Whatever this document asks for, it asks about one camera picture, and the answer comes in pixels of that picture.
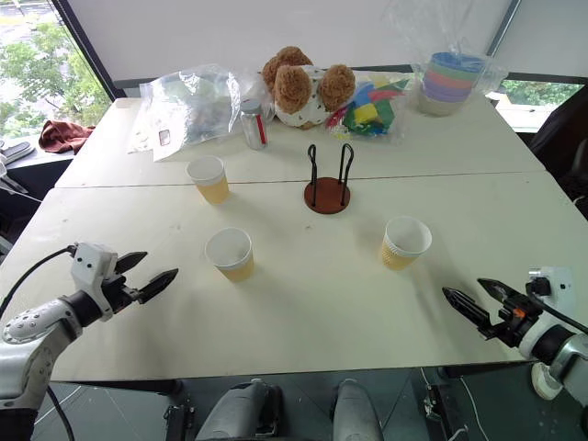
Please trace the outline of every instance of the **black cable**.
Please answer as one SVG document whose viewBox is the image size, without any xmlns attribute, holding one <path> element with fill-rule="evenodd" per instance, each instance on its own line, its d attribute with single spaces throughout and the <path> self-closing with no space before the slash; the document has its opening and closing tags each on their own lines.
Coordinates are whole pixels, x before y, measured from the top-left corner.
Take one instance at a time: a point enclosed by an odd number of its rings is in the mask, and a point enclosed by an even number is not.
<svg viewBox="0 0 588 441">
<path fill-rule="evenodd" d="M 571 319 L 570 317 L 568 317 L 565 314 L 562 314 L 558 310 L 551 308 L 549 305 L 544 303 L 543 300 L 540 299 L 538 297 L 538 295 L 536 293 L 534 293 L 533 291 L 530 291 L 527 294 L 528 294 L 529 298 L 534 303 L 536 303 L 537 306 L 539 306 L 540 308 L 543 308 L 543 310 L 547 311 L 548 313 L 550 313 L 554 317 L 560 319 L 562 322 L 567 323 L 569 326 L 573 326 L 577 330 L 582 331 L 585 334 L 588 334 L 588 327 L 584 326 L 583 324 L 581 324 L 579 322 L 576 322 L 575 320 Z"/>
<path fill-rule="evenodd" d="M 12 300 L 12 298 L 14 297 L 15 292 L 17 292 L 17 289 L 20 287 L 20 285 L 22 285 L 22 283 L 26 280 L 28 276 L 30 276 L 37 268 L 39 268 L 45 262 L 50 261 L 53 257 L 57 257 L 58 255 L 63 253 L 73 253 L 74 251 L 75 247 L 73 245 L 69 245 L 65 248 L 62 248 L 59 251 L 56 251 L 53 254 L 49 254 L 47 257 L 40 259 L 35 265 L 29 268 L 28 271 L 25 274 L 23 274 L 19 280 L 17 280 L 17 283 L 15 283 L 15 285 L 10 289 L 10 291 L 8 291 L 8 294 L 6 294 L 4 300 L 2 300 L 2 305 L 0 305 L 0 319 L 2 319 L 2 316 L 4 315 L 6 308 L 8 308 L 8 303 L 10 303 L 10 300 Z"/>
<path fill-rule="evenodd" d="M 74 431 L 72 430 L 72 425 L 70 424 L 69 420 L 67 419 L 67 416 L 65 416 L 65 412 L 63 411 L 62 406 L 59 404 L 59 400 L 57 400 L 57 397 L 55 396 L 55 392 L 53 392 L 53 389 L 51 388 L 51 386 L 47 387 L 47 395 L 49 395 L 49 398 L 51 398 L 51 401 L 53 401 L 53 406 L 55 406 L 55 411 L 57 411 L 57 414 L 62 419 L 63 426 L 65 427 L 65 432 L 67 432 L 67 439 L 69 441 L 75 441 L 75 436 L 74 436 Z"/>
</svg>

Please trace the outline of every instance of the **green foliage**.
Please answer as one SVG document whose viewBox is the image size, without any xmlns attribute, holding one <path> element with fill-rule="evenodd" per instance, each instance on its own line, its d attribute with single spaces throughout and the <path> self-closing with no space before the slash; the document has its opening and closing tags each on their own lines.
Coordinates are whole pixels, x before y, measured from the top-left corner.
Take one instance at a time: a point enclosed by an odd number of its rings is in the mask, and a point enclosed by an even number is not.
<svg viewBox="0 0 588 441">
<path fill-rule="evenodd" d="M 511 103 L 531 106 L 544 106 L 546 104 L 559 106 L 582 88 L 582 85 L 515 80 L 504 80 L 503 86 Z"/>
<path fill-rule="evenodd" d="M 41 23 L 30 41 L 0 48 L 0 74 L 23 88 L 18 103 L 0 103 L 0 134 L 39 132 L 47 116 L 32 106 L 40 99 L 55 117 L 82 125 L 96 125 L 104 115 L 110 99 L 66 32 Z"/>
</svg>

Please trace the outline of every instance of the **stuffed animal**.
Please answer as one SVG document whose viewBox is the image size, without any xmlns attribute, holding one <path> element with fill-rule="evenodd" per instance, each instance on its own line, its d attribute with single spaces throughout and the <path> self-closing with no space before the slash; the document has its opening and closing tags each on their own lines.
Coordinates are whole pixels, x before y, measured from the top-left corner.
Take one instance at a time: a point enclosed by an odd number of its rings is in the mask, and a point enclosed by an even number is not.
<svg viewBox="0 0 588 441">
<path fill-rule="evenodd" d="M 294 46 L 287 46 L 262 72 L 284 124 L 309 129 L 322 124 L 356 90 L 353 71 L 336 64 L 324 71 Z"/>
</svg>

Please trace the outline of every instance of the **floor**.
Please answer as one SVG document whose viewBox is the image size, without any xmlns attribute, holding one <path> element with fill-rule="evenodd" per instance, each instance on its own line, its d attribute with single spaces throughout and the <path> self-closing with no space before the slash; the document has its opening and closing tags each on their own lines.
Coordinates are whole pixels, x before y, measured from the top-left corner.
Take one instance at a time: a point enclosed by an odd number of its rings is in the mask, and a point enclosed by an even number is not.
<svg viewBox="0 0 588 441">
<path fill-rule="evenodd" d="M 431 383 L 444 382 L 434 368 L 424 370 Z M 585 440 L 578 425 L 581 407 L 567 393 L 555 401 L 542 401 L 531 390 L 529 366 L 470 375 L 466 381 L 478 406 L 482 425 L 491 441 L 509 440 Z M 346 378 L 354 378 L 369 391 L 383 427 L 385 441 L 443 440 L 438 425 L 429 422 L 427 430 L 421 400 L 424 381 L 419 369 L 382 369 L 354 372 L 327 372 L 263 376 L 266 382 L 279 384 L 285 396 L 285 421 L 282 435 L 329 441 L 329 408 L 334 387 Z M 151 392 L 114 390 L 53 383 L 62 407 L 68 415 L 78 441 L 165 439 L 163 415 L 172 402 L 189 397 L 196 408 L 197 427 L 217 399 L 232 385 L 249 377 L 185 380 L 184 390 L 174 399 Z M 456 441 L 483 440 L 476 425 L 468 395 L 458 380 L 451 385 L 468 437 Z M 34 440 L 57 441 L 65 432 L 56 412 L 50 412 L 46 400 L 40 410 Z"/>
</svg>

